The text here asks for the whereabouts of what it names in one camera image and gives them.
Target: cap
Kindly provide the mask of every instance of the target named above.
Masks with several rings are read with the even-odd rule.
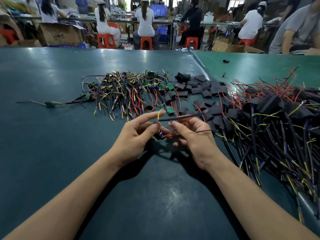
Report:
[[[267,7],[267,3],[265,1],[261,1],[259,2],[258,6],[265,6]]]
[[[97,0],[97,4],[106,4],[104,0]]]

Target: gray shirt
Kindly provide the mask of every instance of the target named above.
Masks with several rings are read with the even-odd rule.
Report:
[[[292,38],[292,45],[308,45],[312,43],[310,35],[318,31],[319,14],[311,13],[307,5],[295,11],[279,27],[273,41],[270,44],[269,54],[281,53],[283,35],[290,29],[295,32]]]

